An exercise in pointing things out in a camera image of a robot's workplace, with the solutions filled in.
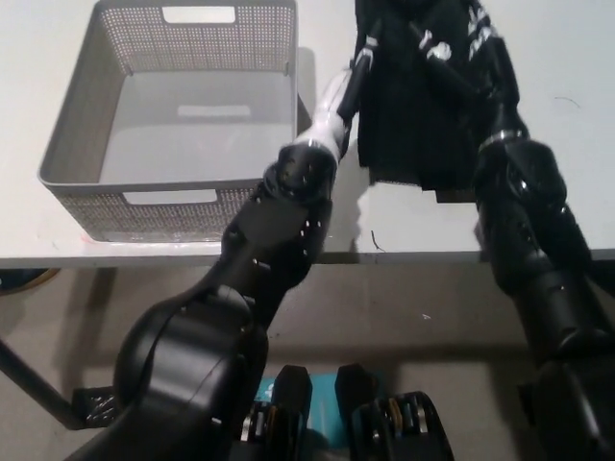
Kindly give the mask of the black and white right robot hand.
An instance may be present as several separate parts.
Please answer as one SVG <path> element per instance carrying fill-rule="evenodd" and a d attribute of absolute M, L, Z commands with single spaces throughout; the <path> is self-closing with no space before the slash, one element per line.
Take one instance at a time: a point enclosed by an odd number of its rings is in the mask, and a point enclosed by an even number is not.
<path fill-rule="evenodd" d="M 455 108 L 461 123 L 481 151 L 494 143 L 527 138 L 527 126 L 518 112 L 520 101 L 514 67 L 504 38 L 479 1 L 458 1 L 440 16 L 465 26 L 463 44 L 447 40 L 415 20 L 407 29 L 428 75 Z"/>

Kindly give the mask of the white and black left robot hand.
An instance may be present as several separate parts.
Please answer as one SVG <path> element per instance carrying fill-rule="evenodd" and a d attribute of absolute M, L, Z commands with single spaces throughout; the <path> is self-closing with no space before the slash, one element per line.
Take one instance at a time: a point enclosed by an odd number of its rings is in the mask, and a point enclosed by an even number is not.
<path fill-rule="evenodd" d="M 358 112 L 361 91 L 368 80 L 382 32 L 382 21 L 377 19 L 365 37 L 362 48 L 352 64 L 338 73 L 321 95 L 312 117 L 314 139 L 337 144 Z"/>

